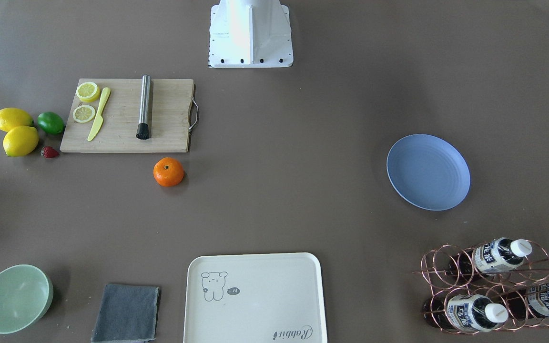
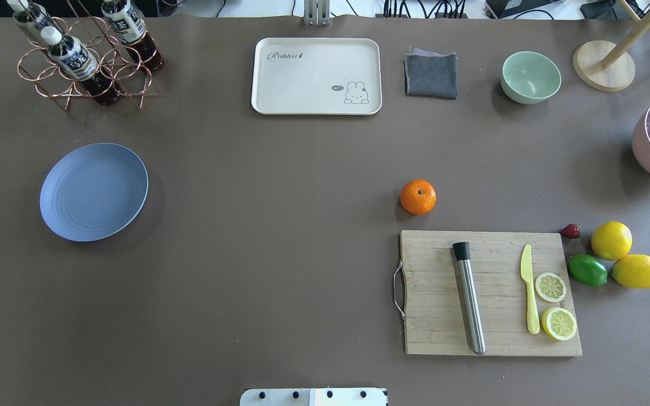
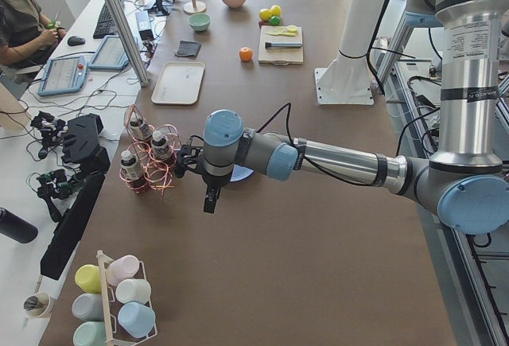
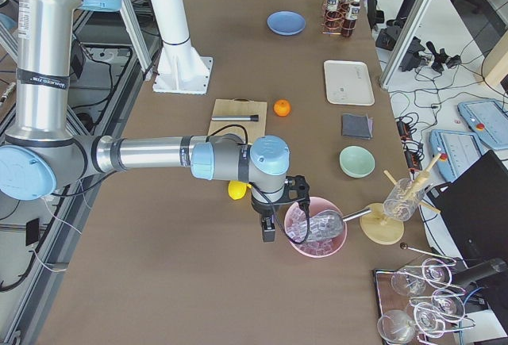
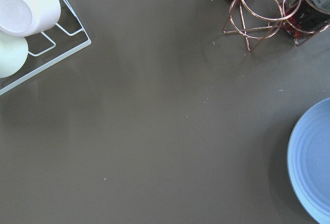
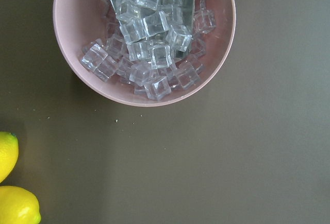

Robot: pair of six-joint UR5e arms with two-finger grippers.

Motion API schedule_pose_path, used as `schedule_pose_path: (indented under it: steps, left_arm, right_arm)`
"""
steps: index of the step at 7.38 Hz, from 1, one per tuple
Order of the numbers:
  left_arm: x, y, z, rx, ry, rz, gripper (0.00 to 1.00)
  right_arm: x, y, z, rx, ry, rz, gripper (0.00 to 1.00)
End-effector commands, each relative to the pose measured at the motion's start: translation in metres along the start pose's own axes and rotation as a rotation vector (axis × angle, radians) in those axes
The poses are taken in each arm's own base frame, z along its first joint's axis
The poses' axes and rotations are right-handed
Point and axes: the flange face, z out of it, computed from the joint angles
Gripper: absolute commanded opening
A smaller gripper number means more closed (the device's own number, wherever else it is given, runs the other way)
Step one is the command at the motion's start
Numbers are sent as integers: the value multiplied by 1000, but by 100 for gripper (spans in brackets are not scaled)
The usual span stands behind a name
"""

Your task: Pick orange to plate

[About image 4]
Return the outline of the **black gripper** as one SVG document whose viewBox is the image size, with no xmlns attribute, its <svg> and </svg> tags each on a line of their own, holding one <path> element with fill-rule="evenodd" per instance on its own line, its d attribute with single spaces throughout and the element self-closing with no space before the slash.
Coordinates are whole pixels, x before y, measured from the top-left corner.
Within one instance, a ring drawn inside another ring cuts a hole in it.
<svg viewBox="0 0 508 345">
<path fill-rule="evenodd" d="M 287 176 L 275 192 L 262 190 L 250 182 L 252 207 L 260 215 L 262 240 L 275 241 L 276 213 L 279 207 L 297 203 L 306 220 L 310 218 L 310 186 L 303 175 Z"/>
</svg>

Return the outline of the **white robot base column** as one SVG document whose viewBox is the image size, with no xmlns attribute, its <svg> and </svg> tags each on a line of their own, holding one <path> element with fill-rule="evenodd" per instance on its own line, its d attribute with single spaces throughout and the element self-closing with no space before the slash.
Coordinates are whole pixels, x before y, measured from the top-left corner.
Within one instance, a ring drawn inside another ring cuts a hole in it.
<svg viewBox="0 0 508 345">
<path fill-rule="evenodd" d="M 191 43 L 183 0 L 150 0 L 163 47 L 153 90 L 158 93 L 207 92 L 213 59 L 200 56 Z"/>
</svg>

